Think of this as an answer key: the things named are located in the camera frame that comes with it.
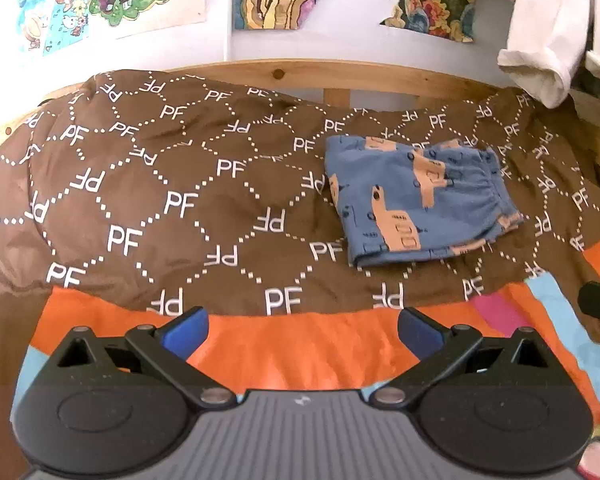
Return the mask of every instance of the brown duvet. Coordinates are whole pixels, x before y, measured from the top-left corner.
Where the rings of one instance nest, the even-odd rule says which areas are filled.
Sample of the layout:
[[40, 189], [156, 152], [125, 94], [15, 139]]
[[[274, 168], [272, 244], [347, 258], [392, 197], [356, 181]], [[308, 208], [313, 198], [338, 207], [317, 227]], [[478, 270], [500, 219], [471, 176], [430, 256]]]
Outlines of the brown duvet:
[[[324, 174], [334, 134], [491, 146], [525, 221], [455, 258], [350, 267]], [[546, 110], [512, 89], [374, 112], [122, 71], [49, 102], [0, 148], [0, 478], [24, 466], [8, 414], [53, 287], [167, 317], [196, 304], [233, 317], [466, 303], [504, 333], [480, 301], [501, 294], [522, 312], [507, 287], [548, 272], [600, 343], [600, 321], [576, 306], [600, 281], [600, 188], [570, 145], [580, 134], [572, 105]]]

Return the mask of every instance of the colorful blanket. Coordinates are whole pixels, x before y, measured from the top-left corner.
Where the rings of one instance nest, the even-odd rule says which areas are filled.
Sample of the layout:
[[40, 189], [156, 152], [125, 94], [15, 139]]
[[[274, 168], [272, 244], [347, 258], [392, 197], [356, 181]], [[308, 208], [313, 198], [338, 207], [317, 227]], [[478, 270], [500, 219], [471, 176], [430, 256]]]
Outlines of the colorful blanket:
[[[519, 228], [453, 258], [350, 267], [324, 175], [334, 134], [491, 147]], [[226, 386], [373, 388], [417, 359], [405, 306], [485, 336], [531, 325], [600, 422], [600, 187], [573, 105], [503, 90], [406, 112], [327, 107], [193, 72], [98, 75], [0, 148], [0, 478], [24, 470], [8, 422], [66, 332], [164, 324], [193, 305], [189, 362]]]

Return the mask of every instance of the wooden bed frame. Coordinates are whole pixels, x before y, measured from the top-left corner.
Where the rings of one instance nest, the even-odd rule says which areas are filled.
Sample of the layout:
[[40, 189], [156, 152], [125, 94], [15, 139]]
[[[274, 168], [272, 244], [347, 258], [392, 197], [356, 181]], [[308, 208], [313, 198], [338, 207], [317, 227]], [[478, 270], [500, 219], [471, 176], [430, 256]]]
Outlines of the wooden bed frame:
[[[321, 88], [323, 102], [331, 106], [349, 107], [352, 90], [392, 92], [416, 97], [415, 107], [423, 108], [444, 102], [483, 99], [497, 87], [453, 75], [405, 66], [346, 60], [257, 59], [187, 66], [166, 70], [191, 70], [218, 81], [258, 86], [265, 89]], [[40, 101], [70, 94], [82, 83], [65, 86]], [[600, 101], [572, 91], [578, 114], [587, 135], [577, 139], [580, 148], [592, 152], [600, 167]], [[0, 144], [35, 110], [0, 126]]]

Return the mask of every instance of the blue shorts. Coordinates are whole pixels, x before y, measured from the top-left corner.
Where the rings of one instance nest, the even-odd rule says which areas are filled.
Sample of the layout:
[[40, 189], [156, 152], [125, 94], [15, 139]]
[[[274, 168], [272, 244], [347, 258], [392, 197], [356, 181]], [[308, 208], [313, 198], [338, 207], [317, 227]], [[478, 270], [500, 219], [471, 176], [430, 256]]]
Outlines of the blue shorts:
[[334, 136], [325, 166], [349, 262], [360, 267], [456, 256], [522, 222], [491, 149]]

